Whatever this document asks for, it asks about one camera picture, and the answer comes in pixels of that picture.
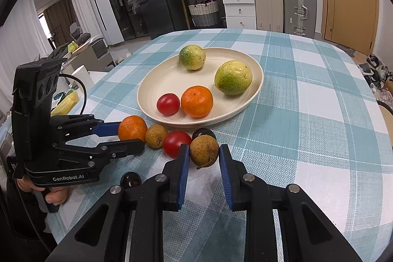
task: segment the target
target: suitcase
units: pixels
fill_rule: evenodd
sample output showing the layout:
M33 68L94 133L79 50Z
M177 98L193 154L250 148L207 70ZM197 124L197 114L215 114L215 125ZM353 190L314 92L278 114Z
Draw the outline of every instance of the suitcase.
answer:
M255 12L257 16L257 29L283 32L283 0L255 0Z
M314 38L317 0L284 0L284 32Z

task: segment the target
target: white curtain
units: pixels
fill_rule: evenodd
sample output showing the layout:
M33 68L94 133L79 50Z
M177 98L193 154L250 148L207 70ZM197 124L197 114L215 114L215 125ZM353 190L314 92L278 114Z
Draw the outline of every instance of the white curtain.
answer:
M38 55L52 52L41 27L33 0L18 0L0 27L0 110L6 114L12 106L15 69Z
M102 34L90 0L71 0L83 32L93 36Z

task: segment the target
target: screw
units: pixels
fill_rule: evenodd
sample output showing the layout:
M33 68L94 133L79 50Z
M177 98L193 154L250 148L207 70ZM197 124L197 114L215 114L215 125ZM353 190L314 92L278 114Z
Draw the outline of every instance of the screw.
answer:
M155 180L157 182L164 182L166 179L167 179L167 176L162 173L156 175L156 177L155 177Z
M251 173L246 173L245 175L243 175L243 179L248 182L251 182L255 180L255 176Z
M121 186L119 186L119 185L113 185L113 186L111 186L111 188L109 189L109 191L110 191L112 194L117 194L117 193L119 193L119 192L121 191Z
M293 192L293 193L298 193L300 191L300 187L295 184L289 185L288 189L290 192Z

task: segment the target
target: person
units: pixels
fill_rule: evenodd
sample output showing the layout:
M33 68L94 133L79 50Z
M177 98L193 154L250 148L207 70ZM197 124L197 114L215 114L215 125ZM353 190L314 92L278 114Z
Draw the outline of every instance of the person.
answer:
M56 241L53 235L47 232L45 218L46 213L39 208L36 196L33 190L44 191L45 188L35 186L30 177L25 175L23 179L7 179L7 209L10 220L11 229L15 235L16 241L20 246L20 253L23 255L23 262L44 262L49 255L49 251L39 240L31 222L25 212L25 208L21 201L26 206L30 218L34 223L37 232L40 234L46 247L51 251L56 247ZM45 196L48 203L60 205L67 200L69 195L69 187L53 187Z

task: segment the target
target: cream oval plate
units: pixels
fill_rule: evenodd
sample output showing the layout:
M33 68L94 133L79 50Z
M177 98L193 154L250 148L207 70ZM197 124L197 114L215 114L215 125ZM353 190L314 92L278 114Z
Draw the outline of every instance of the cream oval plate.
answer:
M164 60L142 80L137 93L139 108L151 119L176 127L216 124L241 112L258 95L263 84L263 70L251 56L228 48L204 48L205 65L190 71L179 63L179 55ZM226 61L240 60L252 71L252 83L239 96L227 96L214 86L217 69ZM213 109L203 118L193 118L184 113L166 117L157 110L157 100L166 93L174 93L181 99L183 92L192 86L207 87L213 95Z

